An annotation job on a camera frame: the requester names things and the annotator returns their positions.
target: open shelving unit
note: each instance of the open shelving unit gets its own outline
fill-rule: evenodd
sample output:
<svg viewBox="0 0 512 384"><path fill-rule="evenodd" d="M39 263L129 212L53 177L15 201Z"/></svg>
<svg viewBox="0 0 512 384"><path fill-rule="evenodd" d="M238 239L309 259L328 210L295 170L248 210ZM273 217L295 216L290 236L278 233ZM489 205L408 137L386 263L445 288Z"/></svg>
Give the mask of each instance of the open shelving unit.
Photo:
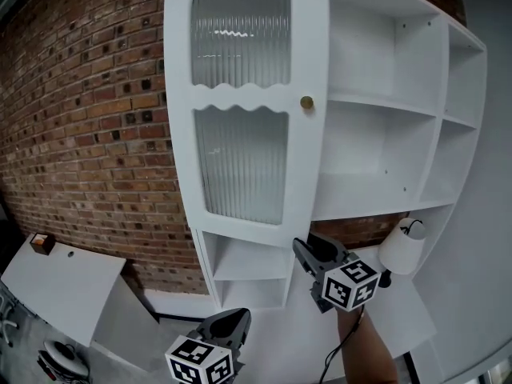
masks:
<svg viewBox="0 0 512 384"><path fill-rule="evenodd" d="M410 211L425 260L478 141L471 32L425 0L166 0L164 19L180 188L220 309L284 306L311 220Z"/></svg>

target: ribbed glass panel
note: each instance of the ribbed glass panel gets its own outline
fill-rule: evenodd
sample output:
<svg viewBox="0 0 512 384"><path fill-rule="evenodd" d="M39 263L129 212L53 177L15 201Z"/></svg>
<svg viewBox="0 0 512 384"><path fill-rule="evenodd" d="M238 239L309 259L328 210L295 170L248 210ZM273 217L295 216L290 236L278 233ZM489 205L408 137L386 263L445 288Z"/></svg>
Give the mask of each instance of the ribbed glass panel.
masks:
<svg viewBox="0 0 512 384"><path fill-rule="evenodd" d="M290 82L290 0L193 0L192 83Z"/></svg>
<svg viewBox="0 0 512 384"><path fill-rule="evenodd" d="M284 202L288 114L261 107L195 110L206 208L278 225Z"/></svg>

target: brass knob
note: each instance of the brass knob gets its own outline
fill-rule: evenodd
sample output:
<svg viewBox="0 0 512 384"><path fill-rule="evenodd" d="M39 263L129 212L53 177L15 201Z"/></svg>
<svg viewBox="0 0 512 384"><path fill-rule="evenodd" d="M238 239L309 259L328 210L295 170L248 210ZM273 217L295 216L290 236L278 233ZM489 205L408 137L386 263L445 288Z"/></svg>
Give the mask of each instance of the brass knob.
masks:
<svg viewBox="0 0 512 384"><path fill-rule="evenodd" d="M314 107L314 101L312 97L310 97L309 95L305 95L304 97L302 97L301 107L306 111L312 110Z"/></svg>

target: lamp shade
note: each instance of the lamp shade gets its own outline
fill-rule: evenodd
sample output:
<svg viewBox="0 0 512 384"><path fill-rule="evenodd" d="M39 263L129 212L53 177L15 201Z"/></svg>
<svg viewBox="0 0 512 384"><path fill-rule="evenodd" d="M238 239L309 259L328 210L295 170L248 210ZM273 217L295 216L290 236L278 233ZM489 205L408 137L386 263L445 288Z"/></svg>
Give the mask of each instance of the lamp shade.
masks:
<svg viewBox="0 0 512 384"><path fill-rule="evenodd" d="M393 273L412 273L422 255L425 234L425 227L420 221L402 219L380 245L378 258Z"/></svg>

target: white wall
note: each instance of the white wall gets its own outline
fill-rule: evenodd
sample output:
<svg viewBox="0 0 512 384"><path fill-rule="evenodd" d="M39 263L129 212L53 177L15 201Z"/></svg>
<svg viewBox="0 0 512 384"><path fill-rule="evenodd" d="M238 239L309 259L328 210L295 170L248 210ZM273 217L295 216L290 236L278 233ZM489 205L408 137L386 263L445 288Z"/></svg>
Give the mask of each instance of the white wall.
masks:
<svg viewBox="0 0 512 384"><path fill-rule="evenodd" d="M487 44L486 110L462 196L415 279L445 380L512 338L512 0L464 1Z"/></svg>

